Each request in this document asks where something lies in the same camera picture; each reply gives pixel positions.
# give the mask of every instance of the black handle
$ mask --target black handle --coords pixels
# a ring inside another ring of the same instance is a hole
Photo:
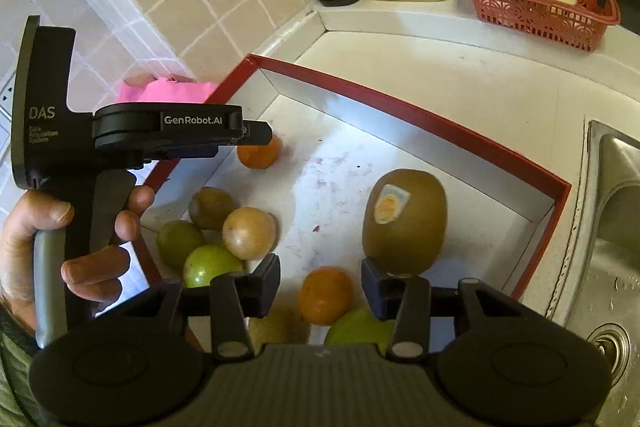
[[[116,215],[127,202],[135,176],[124,170],[74,173],[47,180],[40,190],[74,206],[74,219],[64,230],[38,232],[34,240],[33,274],[36,341],[45,347],[92,317],[91,303],[79,298],[60,275],[68,259],[106,247]]]

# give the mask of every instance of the stainless steel sink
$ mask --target stainless steel sink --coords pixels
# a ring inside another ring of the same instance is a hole
[[[640,142],[591,122],[574,256],[554,320],[609,361],[601,427],[640,425]]]

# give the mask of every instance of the black circular disc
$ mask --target black circular disc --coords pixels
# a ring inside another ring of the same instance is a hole
[[[187,402],[202,356],[155,318],[105,317],[72,330],[33,359],[33,396],[64,425],[148,423]]]
[[[492,319],[456,338],[438,357],[449,396],[489,423],[568,425],[599,407],[610,367],[590,344],[557,325]]]

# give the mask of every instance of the pink cloth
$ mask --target pink cloth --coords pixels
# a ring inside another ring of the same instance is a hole
[[[205,102],[218,84],[210,82],[176,82],[170,78],[158,78],[145,87],[120,85],[118,103],[122,102]]]

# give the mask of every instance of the power outlet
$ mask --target power outlet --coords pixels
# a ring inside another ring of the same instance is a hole
[[[0,108],[11,118],[11,110],[14,105],[14,86],[15,86],[15,73],[12,74],[9,82],[6,83],[2,91],[0,91]]]

